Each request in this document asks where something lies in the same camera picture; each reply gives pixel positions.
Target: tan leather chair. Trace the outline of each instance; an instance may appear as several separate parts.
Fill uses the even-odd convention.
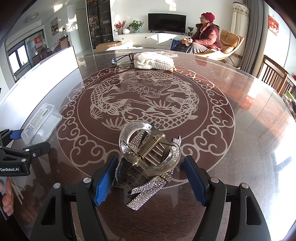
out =
[[[217,61],[223,60],[232,55],[241,46],[243,40],[244,37],[222,30],[220,34],[221,50],[208,49],[203,53],[196,53],[195,55]]]

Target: hand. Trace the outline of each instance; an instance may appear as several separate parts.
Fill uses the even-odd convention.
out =
[[[0,183],[0,192],[3,190],[3,184]],[[3,210],[7,214],[7,216],[11,216],[13,214],[13,193],[11,188],[11,182],[9,178],[6,181],[6,193],[2,198]]]

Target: glass tabletop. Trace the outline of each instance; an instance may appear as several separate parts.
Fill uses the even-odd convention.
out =
[[[248,183],[271,239],[282,239],[296,219],[291,182],[296,124],[279,95],[229,65],[185,53],[160,51],[174,59],[173,73],[111,64],[130,52],[79,56],[79,68],[28,118],[43,103],[55,105],[63,116],[48,140],[49,155],[33,161],[30,176],[12,178],[15,217],[26,235],[55,182],[68,185],[92,175],[109,155],[120,154],[122,126],[143,119],[163,124],[168,139],[181,135],[182,155],[192,155],[210,176],[225,184]],[[13,147],[24,144],[18,140]],[[173,180],[138,211],[127,201],[127,191],[114,187],[97,208],[109,240],[192,240],[205,209],[196,202],[182,162]],[[226,203],[218,240],[224,240],[229,209]],[[83,240],[74,204],[73,219]]]

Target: screw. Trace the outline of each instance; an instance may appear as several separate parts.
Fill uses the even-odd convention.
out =
[[[90,183],[91,182],[91,178],[90,177],[86,177],[83,179],[84,183]]]
[[[242,187],[245,188],[245,189],[248,189],[249,188],[249,185],[246,184],[246,183],[242,183]]]
[[[219,179],[216,178],[216,177],[211,177],[211,182],[218,183],[219,182]]]
[[[54,184],[54,189],[58,189],[60,186],[61,186],[60,183],[55,183],[55,184]]]

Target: television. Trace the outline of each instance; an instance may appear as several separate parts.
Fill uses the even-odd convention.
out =
[[[186,15],[148,13],[148,30],[185,33]]]

